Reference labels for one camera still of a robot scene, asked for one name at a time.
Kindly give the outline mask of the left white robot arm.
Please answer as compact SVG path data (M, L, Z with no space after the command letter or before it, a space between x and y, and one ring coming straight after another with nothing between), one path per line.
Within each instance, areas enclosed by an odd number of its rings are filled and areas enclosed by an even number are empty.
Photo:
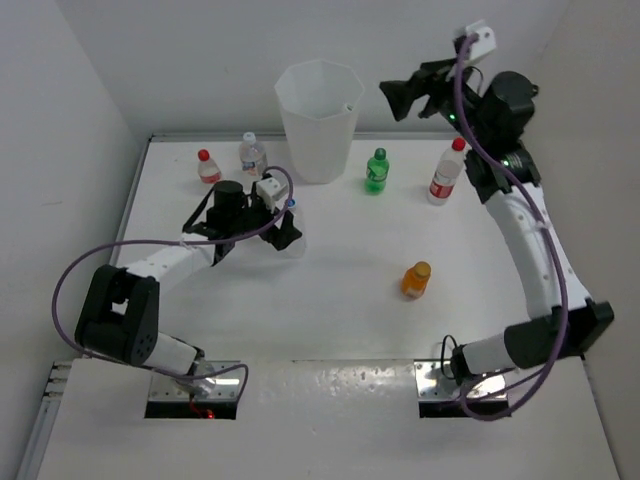
M217 265L254 236L283 251L303 236L289 187L271 175L215 183L182 226L181 237L125 266L103 265L91 280L74 332L84 350L170 376L191 377L203 351L159 330L160 299L193 274Z

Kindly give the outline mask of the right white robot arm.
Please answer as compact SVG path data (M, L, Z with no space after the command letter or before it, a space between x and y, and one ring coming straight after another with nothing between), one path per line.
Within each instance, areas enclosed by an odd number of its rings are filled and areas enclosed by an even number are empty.
M611 305L596 302L581 284L562 248L544 204L540 173L520 137L535 112L538 88L524 75L497 74L485 93L462 87L466 119L496 161L487 164L475 148L466 154L466 174L480 202L498 225L525 294L527 321L503 333L454 348L449 370L462 384L483 374L545 364L559 332L559 358L582 356L614 320Z

